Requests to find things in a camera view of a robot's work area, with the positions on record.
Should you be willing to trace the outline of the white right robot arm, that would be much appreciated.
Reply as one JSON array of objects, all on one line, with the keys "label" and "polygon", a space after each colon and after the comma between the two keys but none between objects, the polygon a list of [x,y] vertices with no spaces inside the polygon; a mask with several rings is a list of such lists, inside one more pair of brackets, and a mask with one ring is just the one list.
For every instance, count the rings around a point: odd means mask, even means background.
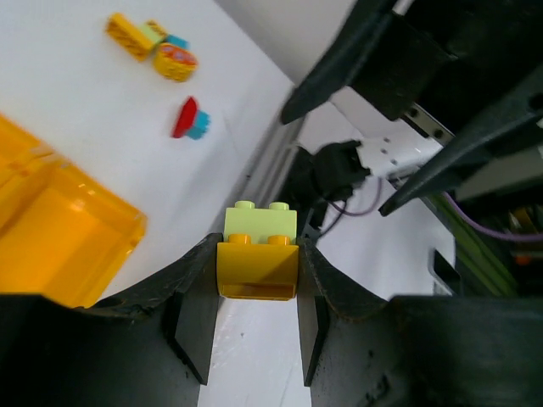
[{"label": "white right robot arm", "polygon": [[460,295],[542,294],[542,4],[357,1],[284,104],[284,124],[347,92],[357,134],[300,151],[283,195],[319,231],[371,176],[394,191],[383,216],[423,201],[455,239],[433,251]]}]

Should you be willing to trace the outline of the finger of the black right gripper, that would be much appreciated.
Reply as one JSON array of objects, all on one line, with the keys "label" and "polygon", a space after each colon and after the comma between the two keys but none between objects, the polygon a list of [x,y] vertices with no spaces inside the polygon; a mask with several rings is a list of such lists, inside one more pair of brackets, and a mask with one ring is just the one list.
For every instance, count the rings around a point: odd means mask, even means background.
[{"label": "finger of the black right gripper", "polygon": [[345,87],[388,120],[407,112],[454,57],[395,13],[394,5],[355,3],[332,45],[283,105],[282,123],[305,116]]},{"label": "finger of the black right gripper", "polygon": [[456,137],[408,178],[379,208],[391,215],[414,198],[457,187],[465,172],[474,172],[491,158],[490,145],[534,125],[542,118],[542,102],[498,103],[473,118]]}]

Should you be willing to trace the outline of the yellow long lego brick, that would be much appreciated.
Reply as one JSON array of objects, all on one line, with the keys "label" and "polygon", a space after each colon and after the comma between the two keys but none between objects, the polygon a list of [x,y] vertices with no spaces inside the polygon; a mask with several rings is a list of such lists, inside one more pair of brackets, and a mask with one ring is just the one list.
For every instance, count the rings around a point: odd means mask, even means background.
[{"label": "yellow long lego brick", "polygon": [[108,17],[105,32],[138,62],[151,54],[151,40],[121,13]]}]

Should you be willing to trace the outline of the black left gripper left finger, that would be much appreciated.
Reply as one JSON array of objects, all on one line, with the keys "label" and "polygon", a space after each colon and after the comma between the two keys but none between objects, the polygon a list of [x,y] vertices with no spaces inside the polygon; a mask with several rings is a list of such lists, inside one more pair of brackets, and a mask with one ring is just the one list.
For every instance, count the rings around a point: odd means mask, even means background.
[{"label": "black left gripper left finger", "polygon": [[90,308],[1,297],[4,406],[195,406],[210,373],[219,233]]}]

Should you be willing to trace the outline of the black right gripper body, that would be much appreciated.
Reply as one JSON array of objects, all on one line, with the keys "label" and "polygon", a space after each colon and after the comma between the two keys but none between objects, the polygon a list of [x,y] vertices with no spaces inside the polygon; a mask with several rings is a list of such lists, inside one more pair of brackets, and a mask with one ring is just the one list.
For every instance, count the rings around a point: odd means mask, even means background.
[{"label": "black right gripper body", "polygon": [[490,106],[523,88],[522,105],[542,91],[540,1],[414,1],[394,22],[405,28],[395,57],[412,57],[392,118],[418,105],[457,132]]}]

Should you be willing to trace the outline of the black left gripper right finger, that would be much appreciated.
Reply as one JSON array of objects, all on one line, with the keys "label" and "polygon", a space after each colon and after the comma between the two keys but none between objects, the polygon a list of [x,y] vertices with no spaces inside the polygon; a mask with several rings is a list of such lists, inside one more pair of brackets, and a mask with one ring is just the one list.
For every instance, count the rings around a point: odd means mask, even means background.
[{"label": "black left gripper right finger", "polygon": [[538,298],[384,300],[299,240],[304,384],[315,406],[539,406]]}]

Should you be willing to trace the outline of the pale green lego brick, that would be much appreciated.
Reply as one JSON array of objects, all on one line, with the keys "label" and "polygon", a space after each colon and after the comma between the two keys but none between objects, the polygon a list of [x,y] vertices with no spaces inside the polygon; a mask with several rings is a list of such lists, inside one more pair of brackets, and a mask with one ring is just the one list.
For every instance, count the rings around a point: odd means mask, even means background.
[{"label": "pale green lego brick", "polygon": [[148,20],[140,24],[138,29],[151,41],[153,46],[162,43],[168,37],[166,29],[155,20]]},{"label": "pale green lego brick", "polygon": [[258,209],[251,201],[237,201],[225,214],[223,236],[228,240],[232,234],[249,235],[253,244],[265,244],[271,236],[286,236],[295,244],[297,212],[283,202]]}]

